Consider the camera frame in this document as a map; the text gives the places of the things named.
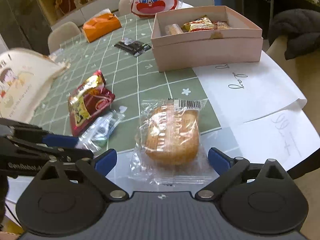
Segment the clear barcode wrapper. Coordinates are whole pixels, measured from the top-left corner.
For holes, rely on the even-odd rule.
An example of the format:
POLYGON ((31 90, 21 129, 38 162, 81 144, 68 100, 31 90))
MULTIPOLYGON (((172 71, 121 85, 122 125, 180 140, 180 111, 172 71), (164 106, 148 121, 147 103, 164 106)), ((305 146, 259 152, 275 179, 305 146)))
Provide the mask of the clear barcode wrapper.
POLYGON ((98 117, 78 137, 79 140, 75 148, 89 150, 93 153, 98 152, 107 144, 109 137, 124 117, 123 112, 115 110, 110 110, 105 115, 98 117))

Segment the dark red snack packet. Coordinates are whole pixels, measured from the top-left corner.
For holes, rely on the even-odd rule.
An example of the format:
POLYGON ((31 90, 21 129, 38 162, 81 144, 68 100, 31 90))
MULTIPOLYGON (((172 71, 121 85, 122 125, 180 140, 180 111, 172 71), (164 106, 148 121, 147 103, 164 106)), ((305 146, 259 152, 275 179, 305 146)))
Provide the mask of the dark red snack packet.
POLYGON ((100 70, 86 79, 68 98, 69 120, 72 135, 77 137, 110 104, 116 96, 107 88, 106 80, 100 70))

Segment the round cake clear packet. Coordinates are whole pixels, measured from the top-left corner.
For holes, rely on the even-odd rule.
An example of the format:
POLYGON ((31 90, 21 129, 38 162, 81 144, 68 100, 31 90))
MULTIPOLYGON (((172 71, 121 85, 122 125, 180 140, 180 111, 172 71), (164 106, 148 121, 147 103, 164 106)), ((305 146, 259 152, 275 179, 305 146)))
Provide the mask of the round cake clear packet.
POLYGON ((206 103, 184 99, 142 101, 130 177, 168 186, 212 180, 199 130, 199 116, 206 103))

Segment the black snack stick packet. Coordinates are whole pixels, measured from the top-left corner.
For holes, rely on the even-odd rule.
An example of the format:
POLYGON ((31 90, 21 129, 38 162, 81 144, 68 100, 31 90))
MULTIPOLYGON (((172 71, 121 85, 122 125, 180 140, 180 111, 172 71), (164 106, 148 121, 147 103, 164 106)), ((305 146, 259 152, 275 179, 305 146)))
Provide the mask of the black snack stick packet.
POLYGON ((151 49, 149 44, 140 41, 134 41, 127 37, 124 37, 121 41, 114 44, 114 46, 133 55, 134 57, 139 57, 151 49))

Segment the panda yellow snack packet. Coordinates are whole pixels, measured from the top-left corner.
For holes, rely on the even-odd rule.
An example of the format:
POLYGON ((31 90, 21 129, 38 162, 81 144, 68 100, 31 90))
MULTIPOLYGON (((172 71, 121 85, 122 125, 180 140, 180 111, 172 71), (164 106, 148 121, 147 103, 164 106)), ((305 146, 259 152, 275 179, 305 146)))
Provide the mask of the panda yellow snack packet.
POLYGON ((206 15, 204 15, 201 18, 183 24, 181 29, 186 32, 214 30, 216 29, 216 25, 206 15))

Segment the long biscuit roll packet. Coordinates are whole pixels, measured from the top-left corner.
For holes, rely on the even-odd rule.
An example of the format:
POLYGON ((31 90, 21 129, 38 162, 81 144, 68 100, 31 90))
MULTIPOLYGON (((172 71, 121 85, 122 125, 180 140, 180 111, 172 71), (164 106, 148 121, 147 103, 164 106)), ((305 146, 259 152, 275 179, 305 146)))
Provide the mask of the long biscuit roll packet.
POLYGON ((177 35, 177 34, 183 34, 183 33, 184 33, 184 31, 176 23, 169 24, 169 25, 165 26, 165 34, 166 35, 177 35))

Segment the cream cartoon tote bag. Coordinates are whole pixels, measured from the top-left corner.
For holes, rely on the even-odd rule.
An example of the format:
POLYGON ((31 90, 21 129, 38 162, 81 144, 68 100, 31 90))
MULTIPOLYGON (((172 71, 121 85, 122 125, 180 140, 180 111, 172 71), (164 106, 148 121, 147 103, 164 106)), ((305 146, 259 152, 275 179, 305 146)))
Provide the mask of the cream cartoon tote bag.
POLYGON ((24 48, 1 53, 1 117, 30 122, 53 81, 70 66, 24 48))

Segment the green checkered tablecloth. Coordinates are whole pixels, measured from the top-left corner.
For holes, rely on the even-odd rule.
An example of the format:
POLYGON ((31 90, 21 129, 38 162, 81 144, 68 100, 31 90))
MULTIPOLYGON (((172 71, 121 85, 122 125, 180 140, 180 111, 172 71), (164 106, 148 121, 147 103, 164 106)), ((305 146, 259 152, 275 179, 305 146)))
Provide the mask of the green checkered tablecloth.
POLYGON ((107 88, 116 96, 111 108, 125 114, 106 144, 106 148, 114 148, 118 153, 130 152, 135 147, 143 100, 207 101, 207 95, 192 69, 160 73, 152 51, 134 57, 116 47, 123 38, 150 44, 153 20, 126 15, 120 17, 120 22, 120 29, 92 43, 79 35, 61 44, 54 53, 55 60, 69 63, 70 68, 53 82, 48 95, 37 107, 32 124, 55 134, 71 135, 68 98, 97 70, 103 73, 107 88))

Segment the beige chair left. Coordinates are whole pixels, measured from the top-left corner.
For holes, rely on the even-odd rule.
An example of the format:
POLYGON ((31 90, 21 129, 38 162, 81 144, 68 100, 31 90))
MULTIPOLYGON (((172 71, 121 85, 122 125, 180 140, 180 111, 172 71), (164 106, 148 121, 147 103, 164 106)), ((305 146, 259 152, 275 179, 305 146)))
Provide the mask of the beige chair left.
POLYGON ((73 22, 67 22, 53 30, 48 36, 49 52, 60 48, 60 44, 70 40, 71 38, 81 34, 79 27, 73 22))

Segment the beige chair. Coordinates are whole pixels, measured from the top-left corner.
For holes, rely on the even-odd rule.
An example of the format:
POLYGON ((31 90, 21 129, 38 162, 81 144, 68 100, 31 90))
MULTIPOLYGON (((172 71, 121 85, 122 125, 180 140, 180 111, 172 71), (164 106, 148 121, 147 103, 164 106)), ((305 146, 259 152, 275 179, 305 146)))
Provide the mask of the beige chair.
POLYGON ((67 22, 53 30, 48 36, 49 52, 60 48, 60 44, 70 40, 71 38, 81 34, 79 27, 73 22, 67 22))
POLYGON ((118 5, 118 11, 120 16, 124 16, 131 13, 131 2, 130 0, 120 0, 118 5))

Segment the orange tissue box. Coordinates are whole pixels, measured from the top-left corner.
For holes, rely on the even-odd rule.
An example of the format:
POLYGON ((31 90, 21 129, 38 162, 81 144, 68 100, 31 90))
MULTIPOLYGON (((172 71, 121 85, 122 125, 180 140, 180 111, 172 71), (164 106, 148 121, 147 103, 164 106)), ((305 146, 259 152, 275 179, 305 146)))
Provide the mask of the orange tissue box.
POLYGON ((82 32, 88 43, 121 28, 119 18, 110 9, 104 9, 87 20, 82 26, 82 32))

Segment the pink open gift box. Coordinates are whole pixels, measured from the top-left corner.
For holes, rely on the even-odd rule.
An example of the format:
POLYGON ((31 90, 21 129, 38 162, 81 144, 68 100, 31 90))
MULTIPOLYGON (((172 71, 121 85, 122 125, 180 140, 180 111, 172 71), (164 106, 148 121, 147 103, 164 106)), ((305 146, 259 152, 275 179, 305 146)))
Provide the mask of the pink open gift box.
POLYGON ((152 52, 159 72, 222 63, 260 61, 262 29, 227 6, 177 9, 156 14, 151 35, 152 52), (228 29, 201 30, 166 35, 165 28, 207 16, 226 22, 228 29))

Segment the beige chair right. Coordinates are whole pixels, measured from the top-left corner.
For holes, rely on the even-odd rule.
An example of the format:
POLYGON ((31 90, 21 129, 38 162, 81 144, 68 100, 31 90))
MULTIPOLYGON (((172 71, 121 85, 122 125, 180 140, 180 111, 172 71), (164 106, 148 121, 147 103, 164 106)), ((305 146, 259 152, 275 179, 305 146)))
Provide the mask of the beige chair right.
POLYGON ((120 0, 118 5, 118 11, 120 16, 124 16, 131 13, 131 2, 130 0, 120 0))

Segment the black jacket on chair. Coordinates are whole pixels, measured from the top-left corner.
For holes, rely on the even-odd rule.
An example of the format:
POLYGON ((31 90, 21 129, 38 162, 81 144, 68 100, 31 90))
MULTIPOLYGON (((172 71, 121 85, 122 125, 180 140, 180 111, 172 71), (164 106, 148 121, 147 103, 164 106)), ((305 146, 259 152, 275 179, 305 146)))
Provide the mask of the black jacket on chair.
POLYGON ((286 60, 303 56, 319 49, 319 12, 292 9, 277 14, 269 27, 269 44, 280 36, 287 37, 286 60))

